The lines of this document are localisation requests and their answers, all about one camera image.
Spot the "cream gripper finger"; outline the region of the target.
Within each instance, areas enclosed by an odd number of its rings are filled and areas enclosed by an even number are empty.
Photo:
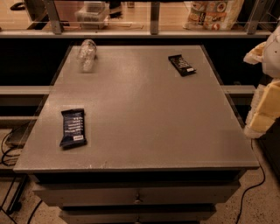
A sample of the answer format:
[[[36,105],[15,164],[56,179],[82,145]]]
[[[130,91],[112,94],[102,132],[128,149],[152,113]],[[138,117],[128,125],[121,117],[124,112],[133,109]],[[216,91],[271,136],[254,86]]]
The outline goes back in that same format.
[[[245,57],[243,58],[243,61],[248,64],[251,64],[251,65],[262,63],[265,45],[266,45],[266,42],[262,42],[261,44],[254,47],[251,51],[249,51],[245,55]]]
[[[280,117],[280,80],[273,79],[266,86],[259,84],[250,107],[244,134],[248,138],[259,138]]]

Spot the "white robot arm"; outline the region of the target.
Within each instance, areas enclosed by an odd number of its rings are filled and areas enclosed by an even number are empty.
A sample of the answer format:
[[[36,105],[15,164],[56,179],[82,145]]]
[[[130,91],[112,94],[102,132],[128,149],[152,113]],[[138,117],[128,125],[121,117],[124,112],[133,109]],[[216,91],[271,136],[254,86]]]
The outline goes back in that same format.
[[[280,117],[280,27],[277,27],[265,42],[246,54],[244,62],[262,64],[262,72],[272,81],[259,84],[248,112],[244,134],[249,138],[259,138]]]

